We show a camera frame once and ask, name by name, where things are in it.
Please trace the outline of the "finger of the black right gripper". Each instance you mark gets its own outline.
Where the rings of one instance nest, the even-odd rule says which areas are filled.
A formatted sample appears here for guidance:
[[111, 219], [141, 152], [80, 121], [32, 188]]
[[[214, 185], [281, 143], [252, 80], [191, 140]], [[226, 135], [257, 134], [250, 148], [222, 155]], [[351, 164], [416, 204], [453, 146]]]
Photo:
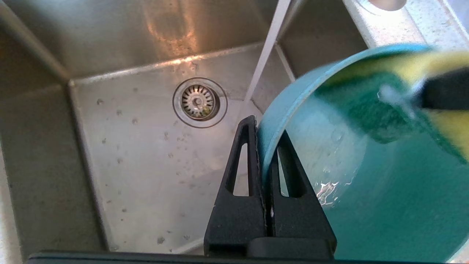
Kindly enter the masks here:
[[451, 70], [426, 80], [421, 107], [431, 110], [469, 109], [469, 68]]

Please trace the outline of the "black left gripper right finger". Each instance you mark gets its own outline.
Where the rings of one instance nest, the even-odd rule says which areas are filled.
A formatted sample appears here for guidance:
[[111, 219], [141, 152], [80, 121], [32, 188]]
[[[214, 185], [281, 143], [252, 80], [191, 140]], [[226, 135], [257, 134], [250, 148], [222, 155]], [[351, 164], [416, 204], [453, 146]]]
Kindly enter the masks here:
[[337, 239], [287, 132], [267, 171], [269, 234], [294, 257], [333, 257]]

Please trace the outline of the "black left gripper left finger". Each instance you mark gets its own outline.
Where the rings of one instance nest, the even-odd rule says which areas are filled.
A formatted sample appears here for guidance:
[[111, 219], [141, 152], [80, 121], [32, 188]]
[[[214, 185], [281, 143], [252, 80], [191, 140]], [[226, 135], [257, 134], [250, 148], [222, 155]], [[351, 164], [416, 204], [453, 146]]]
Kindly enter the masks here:
[[[247, 146], [248, 195], [233, 194], [242, 147]], [[266, 236], [265, 201], [257, 151], [256, 117], [241, 120], [204, 235], [204, 255], [245, 256], [248, 244]]]

